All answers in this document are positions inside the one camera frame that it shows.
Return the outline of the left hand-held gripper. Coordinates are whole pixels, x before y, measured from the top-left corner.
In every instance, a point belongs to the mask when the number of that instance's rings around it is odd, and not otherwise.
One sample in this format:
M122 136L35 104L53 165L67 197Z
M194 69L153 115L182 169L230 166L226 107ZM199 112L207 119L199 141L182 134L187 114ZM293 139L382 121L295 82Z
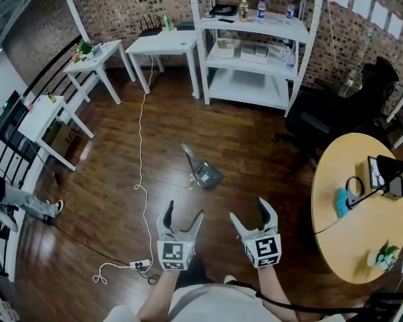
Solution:
M161 236L157 242L159 263L163 270L184 271L195 256L195 239L204 219L204 211L201 210L194 218L186 230L180 230L178 234L173 234L171 229L172 213L174 201L160 212L156 227Z

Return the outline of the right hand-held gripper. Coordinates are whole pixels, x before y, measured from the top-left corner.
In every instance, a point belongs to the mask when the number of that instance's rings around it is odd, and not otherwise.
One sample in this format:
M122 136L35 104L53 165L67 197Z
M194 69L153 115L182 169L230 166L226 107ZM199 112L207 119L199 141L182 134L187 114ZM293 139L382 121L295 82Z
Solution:
M264 228L247 229L240 219L230 212L230 220L238 232L245 254L255 268L262 268L279 263L282 255L281 236L278 234L278 217L274 208L265 199L257 198Z

